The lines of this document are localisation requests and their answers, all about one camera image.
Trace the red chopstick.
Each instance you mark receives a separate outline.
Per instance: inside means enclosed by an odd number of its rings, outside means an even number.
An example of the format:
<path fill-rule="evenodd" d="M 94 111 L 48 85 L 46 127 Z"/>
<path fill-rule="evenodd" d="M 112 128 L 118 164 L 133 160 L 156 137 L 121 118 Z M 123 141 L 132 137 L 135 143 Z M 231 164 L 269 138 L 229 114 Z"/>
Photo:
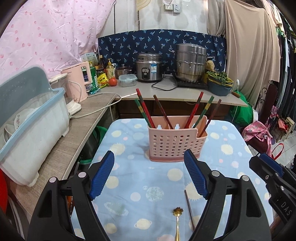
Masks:
<path fill-rule="evenodd" d="M 154 125 L 154 122 L 153 122 L 153 120 L 151 118 L 151 115 L 150 115 L 150 113 L 149 113 L 149 111 L 147 109 L 147 106 L 145 105 L 145 102 L 144 102 L 144 99 L 142 97 L 142 94 L 141 94 L 141 92 L 140 92 L 140 90 L 138 88 L 136 89 L 136 92 L 137 92 L 138 98 L 140 100 L 140 103 L 142 105 L 142 108 L 143 108 L 143 110 L 144 110 L 144 112 L 145 112 L 145 114 L 146 114 L 146 116 L 147 116 L 147 118 L 149 120 L 149 123 L 151 125 L 151 128 L 156 128 L 156 126 Z"/>
<path fill-rule="evenodd" d="M 187 122 L 186 122 L 184 128 L 189 128 L 190 127 L 190 123 L 191 123 L 191 121 L 192 121 L 192 119 L 193 119 L 193 117 L 194 117 L 194 115 L 195 115 L 195 113 L 196 113 L 196 111 L 197 111 L 197 109 L 199 107 L 199 104 L 201 102 L 201 99 L 203 97 L 203 94 L 204 94 L 204 92 L 201 91 L 201 93 L 200 93 L 200 95 L 199 95 L 199 97 L 198 97 L 198 99 L 197 99 L 197 101 L 196 101 L 196 103 L 194 105 L 194 108 L 193 108 L 193 110 L 192 110 L 189 118 L 187 119 Z"/>

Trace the red chopstick left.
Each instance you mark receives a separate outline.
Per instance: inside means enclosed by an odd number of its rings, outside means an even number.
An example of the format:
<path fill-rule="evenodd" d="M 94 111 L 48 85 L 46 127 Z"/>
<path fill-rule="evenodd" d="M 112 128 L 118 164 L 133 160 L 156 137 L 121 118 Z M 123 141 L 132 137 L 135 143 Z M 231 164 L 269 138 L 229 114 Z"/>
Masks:
<path fill-rule="evenodd" d="M 145 105 L 145 102 L 144 102 L 144 99 L 142 97 L 142 94 L 141 94 L 141 92 L 140 92 L 140 90 L 138 88 L 136 89 L 136 92 L 137 92 L 138 98 L 140 100 L 140 103 L 142 105 L 142 108 L 143 108 L 143 110 L 144 110 L 144 112 L 145 112 L 145 114 L 146 114 L 146 116 L 147 116 L 147 118 L 149 120 L 149 123 L 151 125 L 151 128 L 156 128 L 156 126 L 154 125 L 154 122 L 153 122 L 153 120 L 151 118 L 151 115 L 150 115 L 150 113 L 149 113 L 149 111 L 147 109 L 147 106 Z"/>

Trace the dark brown chopstick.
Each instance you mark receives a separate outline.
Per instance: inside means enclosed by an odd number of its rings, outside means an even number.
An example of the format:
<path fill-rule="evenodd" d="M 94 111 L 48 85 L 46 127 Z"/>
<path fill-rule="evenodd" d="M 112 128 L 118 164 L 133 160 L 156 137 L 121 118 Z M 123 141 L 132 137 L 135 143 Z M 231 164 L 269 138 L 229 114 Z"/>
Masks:
<path fill-rule="evenodd" d="M 199 133 L 199 136 L 198 136 L 199 138 L 203 136 L 204 132 L 206 131 L 206 128 L 207 128 L 208 125 L 210 124 L 211 120 L 213 120 L 215 114 L 217 113 L 217 111 L 218 111 L 218 109 L 219 109 L 219 106 L 220 106 L 220 104 L 221 104 L 221 101 L 222 101 L 221 99 L 218 100 L 218 102 L 217 102 L 217 104 L 216 104 L 214 110 L 212 111 L 212 114 L 211 114 L 210 118 L 208 119 L 206 125 L 204 126 L 203 130 Z"/>
<path fill-rule="evenodd" d="M 189 197 L 188 197 L 188 194 L 187 194 L 187 191 L 184 190 L 184 194 L 185 194 L 185 198 L 186 198 L 186 202 L 187 202 L 187 207 L 188 207 L 188 211 L 189 211 L 189 217 L 190 217 L 190 223 L 191 223 L 191 229 L 192 231 L 194 231 L 195 229 L 195 222 L 194 222 L 194 217 L 193 217 L 193 214 L 192 214 L 192 209 L 191 209 L 191 205 L 190 205 L 190 202 L 189 202 Z"/>
<path fill-rule="evenodd" d="M 165 120 L 166 120 L 166 123 L 167 123 L 168 126 L 169 126 L 169 129 L 173 129 L 173 126 L 172 126 L 172 124 L 171 124 L 171 122 L 170 122 L 170 120 L 169 120 L 169 118 L 168 118 L 168 116 L 167 116 L 167 114 L 166 114 L 166 112 L 165 112 L 163 106 L 161 105 L 159 99 L 157 98 L 156 95 L 153 95 L 153 97 L 154 97 L 154 99 L 155 99 L 155 101 L 156 101 L 156 103 L 157 103 L 157 105 L 158 105 L 158 107 L 159 107 L 161 113 L 163 114 L 163 116 L 164 116 L 164 118 L 165 118 Z"/>

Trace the yellow snack packet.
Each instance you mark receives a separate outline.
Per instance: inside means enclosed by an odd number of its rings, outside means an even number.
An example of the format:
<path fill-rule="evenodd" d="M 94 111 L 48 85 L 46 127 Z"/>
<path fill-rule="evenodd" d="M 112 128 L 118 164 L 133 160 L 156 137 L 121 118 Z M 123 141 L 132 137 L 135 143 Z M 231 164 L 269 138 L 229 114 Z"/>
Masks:
<path fill-rule="evenodd" d="M 100 74 L 97 77 L 99 88 L 104 88 L 109 85 L 109 79 L 105 73 Z"/>

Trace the pink dotted curtain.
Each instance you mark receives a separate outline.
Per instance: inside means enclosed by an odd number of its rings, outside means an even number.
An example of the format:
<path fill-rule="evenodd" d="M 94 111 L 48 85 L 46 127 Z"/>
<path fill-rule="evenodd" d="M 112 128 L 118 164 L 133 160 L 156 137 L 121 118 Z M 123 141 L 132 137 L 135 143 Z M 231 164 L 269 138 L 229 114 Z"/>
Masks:
<path fill-rule="evenodd" d="M 1 82 L 39 65 L 49 77 L 98 48 L 114 1 L 27 1 L 1 36 Z"/>

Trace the green chopstick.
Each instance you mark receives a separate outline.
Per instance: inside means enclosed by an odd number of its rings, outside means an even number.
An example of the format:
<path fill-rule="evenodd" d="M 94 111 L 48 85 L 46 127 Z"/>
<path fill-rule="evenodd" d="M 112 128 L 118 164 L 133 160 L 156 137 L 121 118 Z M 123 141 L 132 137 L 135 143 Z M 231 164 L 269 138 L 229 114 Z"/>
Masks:
<path fill-rule="evenodd" d="M 137 107 L 138 107 L 140 113 L 142 114 L 142 117 L 143 117 L 143 118 L 145 119 L 145 121 L 147 122 L 148 127 L 151 127 L 151 124 L 150 124 L 150 122 L 149 122 L 149 119 L 147 118 L 147 115 L 145 114 L 142 105 L 140 104 L 140 102 L 139 102 L 137 99 L 135 99 L 134 101 L 135 101 L 135 103 L 136 103 L 136 105 L 137 105 Z"/>
<path fill-rule="evenodd" d="M 199 118 L 196 120 L 196 122 L 194 123 L 194 125 L 192 126 L 192 128 L 195 128 L 198 123 L 200 122 L 200 120 L 203 118 L 203 116 L 206 114 L 207 110 L 210 108 L 210 105 L 212 104 L 212 101 L 214 100 L 214 96 L 211 96 L 209 101 L 207 102 L 207 104 L 205 105 L 204 109 L 202 110 Z"/>

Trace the green chopstick left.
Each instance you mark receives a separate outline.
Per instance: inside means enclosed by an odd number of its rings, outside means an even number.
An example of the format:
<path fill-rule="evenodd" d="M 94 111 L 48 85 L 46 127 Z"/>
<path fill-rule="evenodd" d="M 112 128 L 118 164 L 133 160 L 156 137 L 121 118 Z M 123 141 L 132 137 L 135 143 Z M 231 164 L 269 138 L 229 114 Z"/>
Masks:
<path fill-rule="evenodd" d="M 137 99 L 135 99 L 134 101 L 135 101 L 135 103 L 136 103 L 136 105 L 137 105 L 137 107 L 138 107 L 140 113 L 142 114 L 142 117 L 143 117 L 143 118 L 145 119 L 145 121 L 147 122 L 148 127 L 151 127 L 151 124 L 150 124 L 150 122 L 149 122 L 149 119 L 147 118 L 147 115 L 145 114 L 142 105 L 140 104 L 140 102 L 139 102 Z"/>

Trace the blue white dish drainer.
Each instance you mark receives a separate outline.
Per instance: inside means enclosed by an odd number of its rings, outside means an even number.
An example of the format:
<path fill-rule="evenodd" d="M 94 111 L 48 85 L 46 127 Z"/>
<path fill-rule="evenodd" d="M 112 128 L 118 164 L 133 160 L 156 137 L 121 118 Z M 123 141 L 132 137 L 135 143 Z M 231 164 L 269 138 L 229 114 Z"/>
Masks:
<path fill-rule="evenodd" d="M 62 87 L 52 89 L 43 68 L 33 66 L 1 84 L 1 170 L 32 187 L 46 157 L 69 131 Z"/>

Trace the yellow oil bottle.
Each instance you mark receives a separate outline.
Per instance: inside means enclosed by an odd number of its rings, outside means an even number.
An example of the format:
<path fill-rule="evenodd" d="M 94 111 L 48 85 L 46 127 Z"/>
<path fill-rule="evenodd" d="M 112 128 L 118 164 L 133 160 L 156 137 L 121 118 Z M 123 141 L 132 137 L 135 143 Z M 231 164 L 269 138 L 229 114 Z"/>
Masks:
<path fill-rule="evenodd" d="M 111 63 L 111 60 L 108 59 L 108 63 L 106 66 L 106 75 L 108 79 L 114 78 L 115 77 L 115 68 Z"/>

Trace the green bag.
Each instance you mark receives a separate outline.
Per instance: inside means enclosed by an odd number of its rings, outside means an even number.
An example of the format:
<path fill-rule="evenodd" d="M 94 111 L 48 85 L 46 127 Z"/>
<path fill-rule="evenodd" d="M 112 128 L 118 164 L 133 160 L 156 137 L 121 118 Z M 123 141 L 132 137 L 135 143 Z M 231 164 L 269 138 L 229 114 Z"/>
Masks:
<path fill-rule="evenodd" d="M 247 104 L 247 106 L 235 106 L 230 109 L 230 116 L 233 123 L 238 126 L 248 126 L 253 122 L 253 110 L 252 106 L 248 103 L 246 97 L 239 91 L 236 91 L 240 95 L 240 99 Z"/>

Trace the clear food container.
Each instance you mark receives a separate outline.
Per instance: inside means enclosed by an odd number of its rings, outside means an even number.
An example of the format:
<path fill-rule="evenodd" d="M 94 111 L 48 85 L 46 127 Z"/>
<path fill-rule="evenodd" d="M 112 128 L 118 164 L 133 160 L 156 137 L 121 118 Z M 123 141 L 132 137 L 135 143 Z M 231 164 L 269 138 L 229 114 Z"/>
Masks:
<path fill-rule="evenodd" d="M 121 87 L 135 86 L 137 82 L 137 76 L 134 74 L 121 75 L 118 78 L 118 82 Z"/>

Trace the stainless steel steamer pot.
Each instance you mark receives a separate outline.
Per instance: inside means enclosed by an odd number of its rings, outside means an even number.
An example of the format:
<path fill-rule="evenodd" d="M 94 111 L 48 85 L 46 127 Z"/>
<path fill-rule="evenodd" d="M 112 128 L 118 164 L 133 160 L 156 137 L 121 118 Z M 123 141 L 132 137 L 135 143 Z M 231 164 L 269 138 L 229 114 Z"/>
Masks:
<path fill-rule="evenodd" d="M 191 44 L 177 44 L 174 53 L 175 58 L 175 76 L 188 83 L 197 83 L 205 72 L 207 61 L 206 48 Z"/>

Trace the gold flower spoon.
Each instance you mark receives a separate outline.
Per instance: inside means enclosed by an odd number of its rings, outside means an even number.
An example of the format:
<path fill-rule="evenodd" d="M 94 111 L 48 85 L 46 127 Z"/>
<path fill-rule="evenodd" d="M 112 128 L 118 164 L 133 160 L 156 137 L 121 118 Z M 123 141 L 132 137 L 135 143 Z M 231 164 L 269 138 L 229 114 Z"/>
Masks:
<path fill-rule="evenodd" d="M 173 210 L 173 215 L 176 218 L 176 234 L 175 234 L 175 241 L 180 241 L 180 226 L 179 226 L 179 221 L 180 221 L 180 216 L 183 213 L 183 209 L 180 207 L 177 207 Z"/>

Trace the silver rice cooker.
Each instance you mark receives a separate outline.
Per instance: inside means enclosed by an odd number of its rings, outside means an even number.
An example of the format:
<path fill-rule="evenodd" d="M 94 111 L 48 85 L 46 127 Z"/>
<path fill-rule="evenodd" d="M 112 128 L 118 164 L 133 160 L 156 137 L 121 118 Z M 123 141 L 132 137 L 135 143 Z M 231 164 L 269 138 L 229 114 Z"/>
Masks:
<path fill-rule="evenodd" d="M 158 82 L 163 78 L 163 59 L 156 53 L 139 53 L 136 60 L 137 79 L 141 82 Z"/>

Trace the wooden counter shelf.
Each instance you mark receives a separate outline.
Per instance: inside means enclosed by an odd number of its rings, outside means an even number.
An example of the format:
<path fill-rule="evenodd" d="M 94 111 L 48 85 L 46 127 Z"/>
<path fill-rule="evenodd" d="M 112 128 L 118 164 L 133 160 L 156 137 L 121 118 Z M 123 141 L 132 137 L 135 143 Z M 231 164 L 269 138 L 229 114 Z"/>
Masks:
<path fill-rule="evenodd" d="M 154 103 L 154 95 L 164 105 L 167 115 L 184 115 L 191 113 L 201 92 L 199 89 L 182 87 L 164 91 L 152 88 L 149 83 L 138 82 L 132 87 L 105 87 L 98 95 L 88 97 L 81 103 L 81 111 L 70 120 L 69 132 L 60 138 L 43 162 L 36 184 L 28 187 L 10 182 L 11 192 L 28 219 L 32 217 L 48 179 L 52 176 L 60 180 L 68 178 L 81 150 L 98 123 L 110 126 L 116 118 L 139 117 L 134 106 L 137 88 L 153 115 L 161 113 Z"/>

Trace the pink floral cloth bundle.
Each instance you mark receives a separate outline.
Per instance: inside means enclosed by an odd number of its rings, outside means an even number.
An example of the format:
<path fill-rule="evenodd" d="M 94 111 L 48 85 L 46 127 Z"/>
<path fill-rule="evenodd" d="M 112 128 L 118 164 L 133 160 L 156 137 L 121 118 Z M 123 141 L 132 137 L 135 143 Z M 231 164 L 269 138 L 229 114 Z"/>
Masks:
<path fill-rule="evenodd" d="M 272 135 L 267 127 L 260 121 L 255 121 L 246 126 L 241 133 L 246 144 L 258 153 L 266 153 L 271 157 Z"/>

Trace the pink perforated utensil basket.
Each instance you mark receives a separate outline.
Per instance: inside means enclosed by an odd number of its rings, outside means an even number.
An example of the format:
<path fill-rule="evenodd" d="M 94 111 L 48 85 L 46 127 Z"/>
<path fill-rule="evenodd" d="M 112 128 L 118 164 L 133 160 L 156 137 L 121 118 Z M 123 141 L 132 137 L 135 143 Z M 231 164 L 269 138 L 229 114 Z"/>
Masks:
<path fill-rule="evenodd" d="M 155 128 L 149 130 L 149 159 L 155 162 L 182 162 L 184 152 L 190 149 L 196 158 L 199 158 L 203 145 L 208 137 L 203 129 L 208 120 L 203 116 L 195 128 L 193 125 L 199 116 L 193 117 L 190 127 L 184 128 L 188 116 L 169 116 L 173 129 L 169 128 L 163 116 L 153 116 Z"/>

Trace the beige hanging cloth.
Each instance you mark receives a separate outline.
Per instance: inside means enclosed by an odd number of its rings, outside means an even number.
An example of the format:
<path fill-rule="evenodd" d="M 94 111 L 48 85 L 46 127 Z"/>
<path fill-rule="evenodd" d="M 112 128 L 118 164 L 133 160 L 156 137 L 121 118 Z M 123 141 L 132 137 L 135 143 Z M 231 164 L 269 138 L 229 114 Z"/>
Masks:
<path fill-rule="evenodd" d="M 239 80 L 250 104 L 269 81 L 280 80 L 280 46 L 262 1 L 208 1 L 207 32 L 225 37 L 226 73 Z"/>

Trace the black induction cooktop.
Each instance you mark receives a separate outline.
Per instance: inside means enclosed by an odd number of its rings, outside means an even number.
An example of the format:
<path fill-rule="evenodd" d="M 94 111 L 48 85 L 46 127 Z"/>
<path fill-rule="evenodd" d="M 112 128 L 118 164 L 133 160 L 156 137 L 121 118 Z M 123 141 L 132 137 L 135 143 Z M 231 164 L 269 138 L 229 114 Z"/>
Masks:
<path fill-rule="evenodd" d="M 194 89 L 208 89 L 208 85 L 204 83 L 199 83 L 199 82 L 185 82 L 182 80 L 177 79 L 177 86 L 178 87 L 184 87 L 184 88 L 194 88 Z"/>

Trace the wall power socket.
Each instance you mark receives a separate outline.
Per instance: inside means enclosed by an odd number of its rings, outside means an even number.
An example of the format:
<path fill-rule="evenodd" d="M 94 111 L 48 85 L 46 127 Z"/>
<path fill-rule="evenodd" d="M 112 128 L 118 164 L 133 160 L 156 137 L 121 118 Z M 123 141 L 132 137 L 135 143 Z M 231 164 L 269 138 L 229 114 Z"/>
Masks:
<path fill-rule="evenodd" d="M 175 14 L 181 13 L 181 7 L 179 4 L 165 4 L 164 5 L 165 11 L 173 11 Z"/>

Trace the small steel pot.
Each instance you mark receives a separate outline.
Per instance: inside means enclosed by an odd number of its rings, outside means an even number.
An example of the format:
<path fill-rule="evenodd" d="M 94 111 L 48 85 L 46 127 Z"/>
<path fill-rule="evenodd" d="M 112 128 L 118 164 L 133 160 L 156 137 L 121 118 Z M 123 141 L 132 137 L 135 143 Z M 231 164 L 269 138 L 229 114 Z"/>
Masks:
<path fill-rule="evenodd" d="M 132 74 L 132 67 L 122 64 L 115 69 L 115 77 L 118 79 L 121 75 Z"/>

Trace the blue bowl with vegetables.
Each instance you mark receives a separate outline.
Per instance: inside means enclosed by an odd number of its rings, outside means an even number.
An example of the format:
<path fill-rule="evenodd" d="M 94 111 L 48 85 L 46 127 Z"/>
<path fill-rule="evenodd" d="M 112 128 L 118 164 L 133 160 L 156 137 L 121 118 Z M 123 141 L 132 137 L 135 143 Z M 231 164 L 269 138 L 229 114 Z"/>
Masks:
<path fill-rule="evenodd" d="M 233 80 L 225 72 L 207 72 L 208 90 L 217 96 L 227 96 L 232 87 Z"/>

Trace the blue planet-print tablecloth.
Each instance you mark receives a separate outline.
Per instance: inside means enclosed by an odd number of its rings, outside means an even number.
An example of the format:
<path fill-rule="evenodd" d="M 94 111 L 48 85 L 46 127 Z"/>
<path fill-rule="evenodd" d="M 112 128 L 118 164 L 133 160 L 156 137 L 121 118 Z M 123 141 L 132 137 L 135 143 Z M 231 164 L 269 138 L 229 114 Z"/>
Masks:
<path fill-rule="evenodd" d="M 249 168 L 251 151 L 237 128 L 227 121 L 211 121 L 200 160 L 226 177 L 247 175 L 263 204 L 269 222 L 273 211 L 265 183 Z M 93 162 L 112 151 L 115 162 L 100 196 L 92 204 L 111 240 L 174 240 L 176 218 L 173 210 L 183 209 L 180 216 L 181 240 L 192 234 L 184 194 L 187 191 L 198 221 L 205 207 L 183 162 L 162 163 L 149 159 L 149 132 L 140 118 L 114 121 L 108 128 Z"/>

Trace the pink electric kettle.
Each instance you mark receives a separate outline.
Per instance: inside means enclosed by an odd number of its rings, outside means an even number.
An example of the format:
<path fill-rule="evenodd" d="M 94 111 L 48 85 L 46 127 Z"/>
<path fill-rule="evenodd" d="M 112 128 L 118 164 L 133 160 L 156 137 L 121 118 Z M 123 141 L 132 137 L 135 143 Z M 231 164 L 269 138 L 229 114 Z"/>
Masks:
<path fill-rule="evenodd" d="M 61 73 L 67 73 L 74 101 L 77 103 L 85 101 L 88 97 L 86 87 L 92 83 L 89 62 L 65 68 Z"/>

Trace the red tomato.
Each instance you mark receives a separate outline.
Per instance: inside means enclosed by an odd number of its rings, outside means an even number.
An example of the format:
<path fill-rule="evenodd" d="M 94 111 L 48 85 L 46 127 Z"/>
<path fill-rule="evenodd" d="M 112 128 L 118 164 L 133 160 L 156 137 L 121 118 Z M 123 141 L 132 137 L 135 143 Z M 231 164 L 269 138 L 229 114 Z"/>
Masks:
<path fill-rule="evenodd" d="M 116 86 L 117 85 L 117 79 L 115 77 L 112 77 L 108 80 L 109 86 Z"/>

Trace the navy floral backsplash cloth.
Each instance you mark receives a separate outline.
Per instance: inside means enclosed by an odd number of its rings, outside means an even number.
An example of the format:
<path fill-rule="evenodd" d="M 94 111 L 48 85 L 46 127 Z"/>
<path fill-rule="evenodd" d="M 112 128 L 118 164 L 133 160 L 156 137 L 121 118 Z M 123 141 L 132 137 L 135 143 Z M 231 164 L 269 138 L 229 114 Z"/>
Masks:
<path fill-rule="evenodd" d="M 206 49 L 207 56 L 214 62 L 215 70 L 224 71 L 226 66 L 226 39 L 208 34 L 182 30 L 139 30 L 129 31 L 98 39 L 99 54 L 118 66 L 135 66 L 139 53 L 156 53 L 162 56 L 166 71 L 175 68 L 173 51 L 177 44 L 197 44 Z"/>

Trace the green chopstick right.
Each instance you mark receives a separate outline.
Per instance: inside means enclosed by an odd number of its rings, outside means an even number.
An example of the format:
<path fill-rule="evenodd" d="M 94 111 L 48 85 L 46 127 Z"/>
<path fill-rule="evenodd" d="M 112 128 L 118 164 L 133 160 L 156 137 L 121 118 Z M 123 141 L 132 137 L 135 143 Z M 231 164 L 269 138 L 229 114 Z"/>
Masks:
<path fill-rule="evenodd" d="M 210 108 L 210 105 L 212 104 L 212 101 L 214 100 L 214 96 L 211 96 L 209 101 L 207 102 L 207 104 L 205 105 L 204 109 L 202 110 L 199 118 L 196 120 L 196 122 L 194 123 L 194 125 L 192 126 L 192 128 L 195 128 L 198 123 L 200 122 L 200 120 L 203 118 L 203 116 L 206 114 L 207 110 Z"/>

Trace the red chopstick right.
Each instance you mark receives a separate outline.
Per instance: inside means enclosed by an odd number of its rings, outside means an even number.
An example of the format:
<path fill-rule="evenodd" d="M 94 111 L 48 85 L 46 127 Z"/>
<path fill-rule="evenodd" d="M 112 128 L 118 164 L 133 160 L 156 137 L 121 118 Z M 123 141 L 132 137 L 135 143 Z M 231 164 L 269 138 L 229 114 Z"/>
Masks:
<path fill-rule="evenodd" d="M 187 122 L 186 122 L 184 128 L 189 128 L 190 127 L 190 123 L 191 123 L 191 121 L 192 121 L 192 119 L 193 119 L 193 117 L 194 117 L 194 115 L 195 115 L 195 113 L 196 113 L 196 111 L 197 111 L 197 109 L 199 107 L 199 104 L 201 102 L 201 99 L 203 97 L 203 94 L 204 94 L 204 92 L 201 91 L 201 93 L 200 93 L 200 95 L 199 95 L 199 97 L 198 97 L 198 99 L 197 99 L 197 101 L 196 101 L 196 103 L 194 105 L 194 108 L 193 108 L 193 110 L 192 110 L 189 118 L 187 119 Z"/>

